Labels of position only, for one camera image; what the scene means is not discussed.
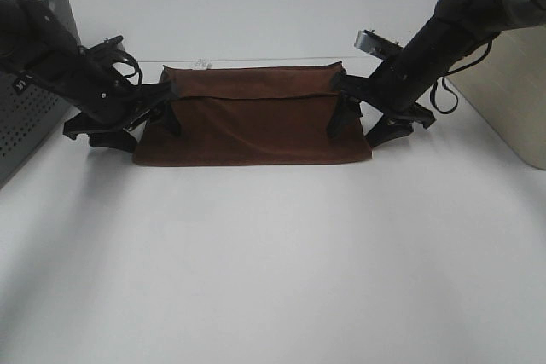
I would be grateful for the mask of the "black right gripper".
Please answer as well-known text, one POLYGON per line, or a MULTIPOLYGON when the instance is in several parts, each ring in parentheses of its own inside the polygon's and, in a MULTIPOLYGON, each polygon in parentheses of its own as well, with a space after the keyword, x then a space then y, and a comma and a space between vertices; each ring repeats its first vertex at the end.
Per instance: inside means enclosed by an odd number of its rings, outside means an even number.
POLYGON ((363 116, 360 108, 362 102, 382 113, 378 123, 365 136, 370 147, 378 147, 391 140, 409 136, 414 131, 413 123, 420 124, 424 129, 432 125, 432 112, 416 102, 401 113, 381 102, 374 94, 373 81, 370 78, 337 72, 330 85, 333 90, 348 97, 338 97, 336 100, 327 126, 328 138, 335 138, 348 124, 363 116))

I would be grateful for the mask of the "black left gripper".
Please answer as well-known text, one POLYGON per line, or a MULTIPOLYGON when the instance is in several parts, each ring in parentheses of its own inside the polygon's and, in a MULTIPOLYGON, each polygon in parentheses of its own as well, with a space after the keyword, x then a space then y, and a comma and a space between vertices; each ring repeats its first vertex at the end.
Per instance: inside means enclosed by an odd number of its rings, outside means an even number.
POLYGON ((135 147, 131 131, 145 121, 158 124, 171 135, 181 135, 181 125, 170 101, 179 99, 172 81, 155 84, 126 84, 116 89, 89 95, 78 106, 80 113, 63 125, 63 135, 74 140, 80 134, 89 137, 92 147, 135 147))

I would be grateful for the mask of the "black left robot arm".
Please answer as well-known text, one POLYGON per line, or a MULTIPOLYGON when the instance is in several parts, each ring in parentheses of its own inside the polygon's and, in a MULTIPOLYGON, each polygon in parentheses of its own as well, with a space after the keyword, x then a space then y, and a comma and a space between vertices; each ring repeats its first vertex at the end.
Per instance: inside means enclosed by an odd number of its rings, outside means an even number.
POLYGON ((170 81, 144 84, 137 60, 122 48, 122 36, 91 48, 81 45, 41 0, 1 0, 1 67, 17 91, 37 85, 75 106, 63 125, 74 140, 92 147, 135 151, 131 131, 149 120, 180 136, 171 104, 178 93, 170 81))

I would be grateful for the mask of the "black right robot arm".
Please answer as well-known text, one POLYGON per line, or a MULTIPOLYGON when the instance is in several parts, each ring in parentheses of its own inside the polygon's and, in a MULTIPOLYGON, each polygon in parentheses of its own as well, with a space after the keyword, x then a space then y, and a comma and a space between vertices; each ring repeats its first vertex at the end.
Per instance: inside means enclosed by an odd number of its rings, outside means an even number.
POLYGON ((328 137, 361 118, 363 102, 382 114, 365 136, 371 147, 409 136, 414 124, 430 127, 433 112, 417 101, 425 93, 434 99, 438 87, 456 73, 458 61, 480 47, 490 49, 502 32, 544 23, 545 0, 438 0, 432 17, 405 46, 361 30, 356 48, 381 64, 368 77, 346 72, 334 77, 338 98, 328 137))

